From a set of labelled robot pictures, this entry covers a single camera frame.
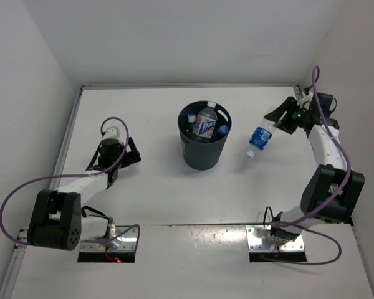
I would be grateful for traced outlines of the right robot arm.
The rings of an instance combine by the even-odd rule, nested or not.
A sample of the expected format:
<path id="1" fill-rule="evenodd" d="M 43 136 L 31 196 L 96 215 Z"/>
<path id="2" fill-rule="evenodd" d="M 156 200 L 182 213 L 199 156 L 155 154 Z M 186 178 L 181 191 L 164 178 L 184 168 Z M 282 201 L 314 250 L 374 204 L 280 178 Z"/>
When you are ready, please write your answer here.
<path id="1" fill-rule="evenodd" d="M 301 100 L 288 97 L 264 117 L 288 134 L 303 129 L 317 163 L 300 205 L 272 218 L 269 237 L 282 244 L 317 224 L 348 222 L 365 184 L 340 144 L 340 126 L 331 117 L 336 106 L 334 96 L 324 93 Z"/>

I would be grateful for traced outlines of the blue label bottle white cap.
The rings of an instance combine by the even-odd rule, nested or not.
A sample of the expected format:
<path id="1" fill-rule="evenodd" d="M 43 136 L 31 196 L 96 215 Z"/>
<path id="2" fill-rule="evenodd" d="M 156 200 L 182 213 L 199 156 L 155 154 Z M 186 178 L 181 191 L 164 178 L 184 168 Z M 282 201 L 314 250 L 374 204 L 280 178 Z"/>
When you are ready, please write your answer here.
<path id="1" fill-rule="evenodd" d="M 277 123 L 263 118 L 249 139 L 247 156 L 253 158 L 263 151 L 277 129 Z"/>

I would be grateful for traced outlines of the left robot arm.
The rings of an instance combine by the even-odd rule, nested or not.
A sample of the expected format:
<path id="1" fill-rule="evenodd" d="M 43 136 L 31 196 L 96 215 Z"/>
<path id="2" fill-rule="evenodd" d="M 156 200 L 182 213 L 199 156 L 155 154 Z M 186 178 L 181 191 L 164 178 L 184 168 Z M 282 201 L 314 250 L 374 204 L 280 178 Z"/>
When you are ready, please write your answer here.
<path id="1" fill-rule="evenodd" d="M 38 193 L 27 231 L 28 245 L 71 251 L 79 242 L 108 245 L 120 237 L 113 219 L 102 213 L 88 216 L 86 203 L 114 184 L 119 169 L 140 160 L 131 137 L 126 144 L 116 137 L 102 139 L 81 178 Z"/>

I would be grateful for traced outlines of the clear unlabelled plastic bottle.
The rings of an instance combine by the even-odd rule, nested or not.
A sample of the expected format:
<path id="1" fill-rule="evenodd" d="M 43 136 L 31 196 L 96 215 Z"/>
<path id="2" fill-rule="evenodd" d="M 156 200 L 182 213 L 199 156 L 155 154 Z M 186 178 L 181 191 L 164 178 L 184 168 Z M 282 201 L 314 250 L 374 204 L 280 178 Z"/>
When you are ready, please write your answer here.
<path id="1" fill-rule="evenodd" d="M 192 134 L 196 122 L 196 115 L 195 114 L 189 114 L 187 116 L 187 126 L 186 126 L 186 133 L 187 135 Z"/>

